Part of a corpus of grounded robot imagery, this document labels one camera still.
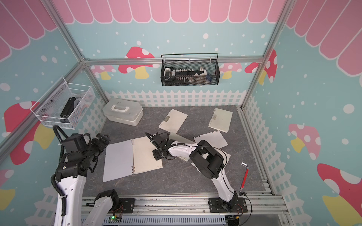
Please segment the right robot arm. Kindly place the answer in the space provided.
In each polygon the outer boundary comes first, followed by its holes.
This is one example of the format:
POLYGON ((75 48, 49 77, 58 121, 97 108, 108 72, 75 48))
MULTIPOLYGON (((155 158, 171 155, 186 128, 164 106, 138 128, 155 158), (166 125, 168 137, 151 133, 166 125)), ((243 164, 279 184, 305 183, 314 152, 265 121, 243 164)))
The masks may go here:
POLYGON ((158 161, 163 158, 172 160, 176 157, 188 158, 194 163, 199 172, 210 179, 217 189, 219 200, 226 211, 231 211, 238 198, 237 192, 231 187, 225 172, 228 161, 226 154, 220 154, 207 141, 201 140, 195 144, 177 142, 174 139, 163 138, 161 134, 145 133, 155 146, 152 151, 158 161))

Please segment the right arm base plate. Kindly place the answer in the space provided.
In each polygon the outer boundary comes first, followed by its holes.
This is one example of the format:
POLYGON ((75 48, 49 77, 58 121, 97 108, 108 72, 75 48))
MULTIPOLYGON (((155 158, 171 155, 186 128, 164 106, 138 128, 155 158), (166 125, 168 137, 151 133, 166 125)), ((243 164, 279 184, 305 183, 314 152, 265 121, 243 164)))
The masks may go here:
POLYGON ((231 202, 223 201, 220 198, 208 199, 209 210, 211 213, 247 213, 248 208, 245 198, 236 198, 231 202))

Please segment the torn white page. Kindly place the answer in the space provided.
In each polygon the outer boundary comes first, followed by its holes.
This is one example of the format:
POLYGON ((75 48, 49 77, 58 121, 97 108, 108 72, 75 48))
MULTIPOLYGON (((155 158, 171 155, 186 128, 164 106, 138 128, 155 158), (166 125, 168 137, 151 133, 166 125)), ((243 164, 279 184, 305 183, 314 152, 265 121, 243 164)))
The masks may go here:
POLYGON ((194 137, 194 141, 199 143, 201 140, 206 141, 212 147, 223 148, 228 146, 225 138, 222 136, 220 131, 213 131, 207 134, 203 134, 197 137, 194 137))

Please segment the cream spiral notebook with label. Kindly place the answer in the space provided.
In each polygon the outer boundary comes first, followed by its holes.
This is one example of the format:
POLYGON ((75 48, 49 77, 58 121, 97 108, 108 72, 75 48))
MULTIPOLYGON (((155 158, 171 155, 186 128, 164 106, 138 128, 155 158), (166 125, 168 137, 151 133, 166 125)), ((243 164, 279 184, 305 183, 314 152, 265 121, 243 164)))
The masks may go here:
POLYGON ((227 133, 229 131, 233 112, 215 108, 209 122, 209 127, 227 133))

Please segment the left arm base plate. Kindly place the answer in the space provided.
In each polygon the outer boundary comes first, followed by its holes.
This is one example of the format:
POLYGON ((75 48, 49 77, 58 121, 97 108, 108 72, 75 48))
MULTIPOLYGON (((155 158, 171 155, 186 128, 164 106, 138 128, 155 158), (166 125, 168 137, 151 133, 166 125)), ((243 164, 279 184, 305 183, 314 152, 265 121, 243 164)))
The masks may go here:
POLYGON ((124 214, 124 213, 133 213, 135 206, 135 198, 119 198, 109 213, 111 214, 124 214))

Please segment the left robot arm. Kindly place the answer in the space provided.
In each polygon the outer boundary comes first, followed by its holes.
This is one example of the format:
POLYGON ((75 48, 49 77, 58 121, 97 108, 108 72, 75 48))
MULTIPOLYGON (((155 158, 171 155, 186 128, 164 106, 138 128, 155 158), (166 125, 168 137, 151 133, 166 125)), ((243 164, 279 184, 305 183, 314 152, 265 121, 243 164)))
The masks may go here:
POLYGON ((81 220, 82 198, 91 163, 97 163, 110 139, 97 134, 89 142, 83 134, 73 134, 60 142, 60 161, 51 177, 51 184, 58 193, 54 224, 56 226, 100 226, 109 212, 122 207, 114 189, 99 193, 85 222, 81 220))

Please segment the small green spiral notebook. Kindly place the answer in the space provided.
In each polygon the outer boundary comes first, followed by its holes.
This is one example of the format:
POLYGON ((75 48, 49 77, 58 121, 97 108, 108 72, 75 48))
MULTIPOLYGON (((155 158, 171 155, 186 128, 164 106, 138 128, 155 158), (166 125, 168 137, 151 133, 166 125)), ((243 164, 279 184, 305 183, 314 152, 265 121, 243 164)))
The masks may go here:
POLYGON ((155 147, 147 137, 108 145, 103 182, 161 169, 163 163, 153 156, 154 149, 155 147))

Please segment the large cream spiral notebook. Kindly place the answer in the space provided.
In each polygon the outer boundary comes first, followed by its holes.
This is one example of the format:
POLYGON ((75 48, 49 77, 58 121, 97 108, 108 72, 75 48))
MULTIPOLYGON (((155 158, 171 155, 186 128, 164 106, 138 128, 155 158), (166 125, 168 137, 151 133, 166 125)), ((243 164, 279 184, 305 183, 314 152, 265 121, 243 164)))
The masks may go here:
POLYGON ((187 114, 171 109, 168 115, 160 123, 159 128, 167 132, 176 134, 185 122, 187 114))

